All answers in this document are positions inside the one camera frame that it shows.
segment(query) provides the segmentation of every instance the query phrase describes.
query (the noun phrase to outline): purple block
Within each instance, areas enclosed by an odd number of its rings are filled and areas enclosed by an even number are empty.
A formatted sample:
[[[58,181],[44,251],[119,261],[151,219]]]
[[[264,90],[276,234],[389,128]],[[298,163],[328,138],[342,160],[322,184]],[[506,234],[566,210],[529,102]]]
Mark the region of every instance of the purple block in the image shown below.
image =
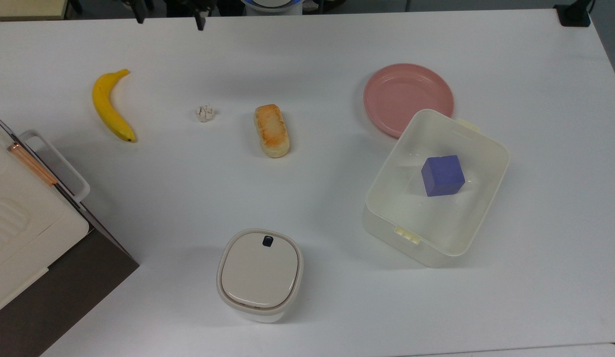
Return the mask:
[[[428,197],[456,194],[466,182],[457,155],[428,158],[422,178]]]

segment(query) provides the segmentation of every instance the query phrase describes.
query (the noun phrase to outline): storage container with lid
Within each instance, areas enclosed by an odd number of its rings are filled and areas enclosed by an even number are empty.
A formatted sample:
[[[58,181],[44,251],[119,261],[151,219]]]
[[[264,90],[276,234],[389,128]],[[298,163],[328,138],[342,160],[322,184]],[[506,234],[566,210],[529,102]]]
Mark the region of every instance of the storage container with lid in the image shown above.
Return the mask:
[[[302,275],[303,255],[293,240],[248,229],[228,242],[217,272],[217,291],[241,316],[274,322],[296,298]]]
[[[457,155],[465,183],[428,197],[428,158]],[[424,109],[412,118],[367,193],[366,231],[422,264],[439,267],[468,250],[509,165],[509,152],[463,120]]]

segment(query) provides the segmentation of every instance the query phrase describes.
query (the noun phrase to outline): yellow banana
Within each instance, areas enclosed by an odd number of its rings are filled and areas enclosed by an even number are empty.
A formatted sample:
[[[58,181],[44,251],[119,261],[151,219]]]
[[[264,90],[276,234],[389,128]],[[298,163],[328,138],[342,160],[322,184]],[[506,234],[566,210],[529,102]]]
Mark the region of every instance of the yellow banana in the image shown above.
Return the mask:
[[[124,141],[135,142],[135,133],[127,122],[115,111],[110,102],[110,92],[120,78],[129,74],[128,69],[101,75],[94,83],[92,100],[94,107],[107,127]]]

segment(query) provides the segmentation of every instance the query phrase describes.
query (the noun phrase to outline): pink plate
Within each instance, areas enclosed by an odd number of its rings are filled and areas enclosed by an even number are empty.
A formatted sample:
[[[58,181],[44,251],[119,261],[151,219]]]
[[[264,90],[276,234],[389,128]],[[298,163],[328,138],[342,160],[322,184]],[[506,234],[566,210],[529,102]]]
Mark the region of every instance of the pink plate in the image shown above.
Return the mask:
[[[448,84],[420,65],[400,63],[378,70],[364,87],[364,109],[380,130],[399,138],[422,109],[450,117],[455,107]]]

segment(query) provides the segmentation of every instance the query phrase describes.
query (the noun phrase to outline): bread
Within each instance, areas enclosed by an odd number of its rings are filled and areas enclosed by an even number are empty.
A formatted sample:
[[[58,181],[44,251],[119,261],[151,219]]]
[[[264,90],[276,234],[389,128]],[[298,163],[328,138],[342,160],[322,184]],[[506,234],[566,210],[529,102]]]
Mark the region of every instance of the bread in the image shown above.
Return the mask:
[[[275,104],[255,110],[255,126],[259,133],[261,149],[271,158],[280,158],[289,150],[289,137],[283,116]]]

